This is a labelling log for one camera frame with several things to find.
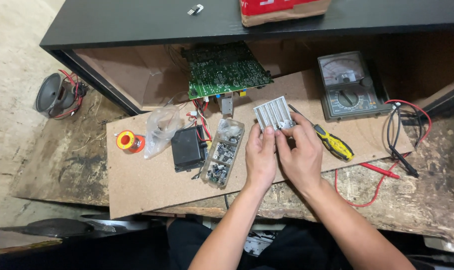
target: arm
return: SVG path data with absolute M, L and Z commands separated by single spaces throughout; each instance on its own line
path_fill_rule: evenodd
M 237 269 L 245 240 L 260 203 L 272 185 L 277 166 L 275 137 L 271 126 L 263 138 L 259 124 L 250 131 L 246 146 L 247 181 L 219 225 L 207 237 L 190 264 L 189 270 Z
M 415 270 L 410 261 L 320 177 L 323 145 L 303 116 L 291 113 L 297 126 L 276 132 L 285 174 L 296 186 L 356 270 Z M 296 148 L 290 149 L 288 137 Z

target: wooden workbench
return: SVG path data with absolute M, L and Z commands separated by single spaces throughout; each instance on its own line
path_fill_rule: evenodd
M 105 126 L 102 122 L 127 117 L 113 103 L 92 91 L 80 111 L 65 120 L 49 120 L 31 158 L 16 178 L 15 197 L 107 206 Z M 415 140 L 415 130 L 407 133 Z M 376 202 L 357 210 L 379 229 L 442 237 L 454 243 L 454 118 L 437 120 L 427 140 L 408 160 L 420 178 L 386 178 Z M 392 161 L 373 164 L 388 169 Z M 333 182 L 334 172 L 323 177 Z M 357 204 L 368 202 L 380 175 L 360 166 L 339 170 L 339 190 Z M 236 194 L 228 195 L 231 203 Z M 159 212 L 222 217 L 224 197 L 164 208 Z M 289 182 L 273 185 L 259 210 L 267 218 L 315 217 Z

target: hand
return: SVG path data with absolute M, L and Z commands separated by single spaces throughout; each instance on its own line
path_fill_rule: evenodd
M 258 123 L 252 126 L 247 146 L 245 146 L 245 160 L 247 163 L 245 187 L 258 189 L 265 194 L 277 172 L 275 136 L 272 126 L 267 126 L 263 134 Z
M 320 186 L 323 145 L 310 122 L 300 114 L 291 112 L 297 123 L 289 129 L 275 132 L 277 150 L 285 174 L 304 196 Z M 287 138 L 295 139 L 296 148 L 290 150 Z

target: multimeter knob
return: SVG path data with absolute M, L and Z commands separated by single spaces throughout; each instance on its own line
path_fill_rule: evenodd
M 371 87 L 374 84 L 374 81 L 372 81 L 372 78 L 370 77 L 364 77 L 360 80 L 360 85 L 363 87 Z

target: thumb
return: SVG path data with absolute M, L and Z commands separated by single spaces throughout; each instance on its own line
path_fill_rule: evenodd
M 287 137 L 281 131 L 275 132 L 275 140 L 277 141 L 277 151 L 281 159 L 289 159 L 292 156 L 290 146 L 287 143 Z
M 263 132 L 262 152 L 273 153 L 274 145 L 275 135 L 273 134 L 273 127 L 267 126 Z

